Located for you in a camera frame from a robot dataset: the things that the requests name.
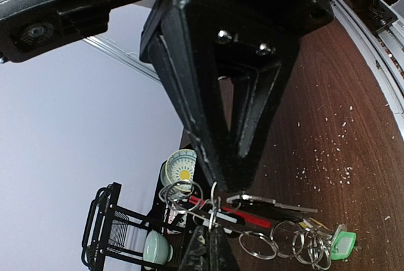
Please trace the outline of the large keyring with red handle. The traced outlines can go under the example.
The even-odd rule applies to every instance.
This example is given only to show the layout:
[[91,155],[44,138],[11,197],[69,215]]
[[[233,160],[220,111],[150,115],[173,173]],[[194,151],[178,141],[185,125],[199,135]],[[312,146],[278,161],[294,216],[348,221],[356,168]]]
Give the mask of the large keyring with red handle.
[[226,203],[215,184],[205,194],[196,181],[178,181],[164,186],[158,197],[171,210],[201,220],[209,231],[222,227],[237,234],[239,246],[259,260],[294,259],[313,270],[329,270],[333,262],[350,257],[357,241],[344,224],[332,231],[311,216],[279,222],[245,213]]

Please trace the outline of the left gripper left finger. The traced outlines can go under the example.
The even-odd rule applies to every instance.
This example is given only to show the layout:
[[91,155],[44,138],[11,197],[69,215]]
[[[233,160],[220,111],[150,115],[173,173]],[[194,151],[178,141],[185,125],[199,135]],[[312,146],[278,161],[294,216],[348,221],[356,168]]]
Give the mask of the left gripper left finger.
[[205,226],[197,226],[193,232],[179,270],[207,271],[210,269],[210,234]]

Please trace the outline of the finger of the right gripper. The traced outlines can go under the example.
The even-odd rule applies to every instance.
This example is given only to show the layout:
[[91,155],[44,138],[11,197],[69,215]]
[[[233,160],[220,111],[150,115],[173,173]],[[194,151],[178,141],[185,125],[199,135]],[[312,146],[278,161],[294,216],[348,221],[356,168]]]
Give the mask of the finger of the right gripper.
[[235,0],[157,0],[141,38],[209,183],[251,187],[298,36]]

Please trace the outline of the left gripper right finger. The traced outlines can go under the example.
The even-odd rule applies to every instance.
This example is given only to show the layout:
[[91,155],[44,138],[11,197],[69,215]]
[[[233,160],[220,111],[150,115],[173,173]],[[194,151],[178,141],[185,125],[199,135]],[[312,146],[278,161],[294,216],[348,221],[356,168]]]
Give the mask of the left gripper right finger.
[[223,228],[212,229],[210,232],[210,270],[236,271],[238,269],[239,266]]

